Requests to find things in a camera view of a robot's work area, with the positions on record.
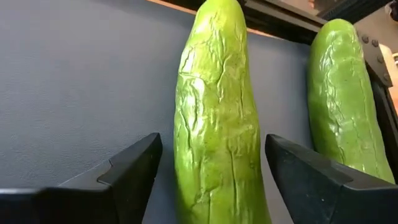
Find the cucumber skin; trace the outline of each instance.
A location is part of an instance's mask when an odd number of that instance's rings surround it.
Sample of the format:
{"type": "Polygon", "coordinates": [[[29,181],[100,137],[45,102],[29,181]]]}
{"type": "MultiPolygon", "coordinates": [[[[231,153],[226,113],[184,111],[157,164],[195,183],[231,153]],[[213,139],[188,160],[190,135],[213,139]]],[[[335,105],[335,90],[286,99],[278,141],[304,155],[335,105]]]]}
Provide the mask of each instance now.
{"type": "Polygon", "coordinates": [[[352,24],[335,19],[322,27],[311,46],[307,88],[317,151],[394,184],[352,24]]]}
{"type": "Polygon", "coordinates": [[[271,223],[246,24],[236,0],[207,0],[199,8],[182,54],[175,104],[180,223],[271,223]]]}

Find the gray wall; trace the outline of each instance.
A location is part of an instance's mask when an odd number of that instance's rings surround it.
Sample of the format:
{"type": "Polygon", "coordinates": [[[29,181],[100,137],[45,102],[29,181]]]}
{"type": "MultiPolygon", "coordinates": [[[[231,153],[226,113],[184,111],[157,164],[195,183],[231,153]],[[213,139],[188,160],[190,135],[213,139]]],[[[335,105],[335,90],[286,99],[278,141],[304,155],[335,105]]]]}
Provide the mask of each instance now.
{"type": "MultiPolygon", "coordinates": [[[[0,187],[57,185],[160,132],[164,155],[144,223],[175,223],[174,88],[192,23],[144,0],[2,1],[0,187]]],[[[311,147],[308,47],[248,39],[263,136],[311,147]]],[[[286,223],[263,161],[272,216],[286,223]]]]}

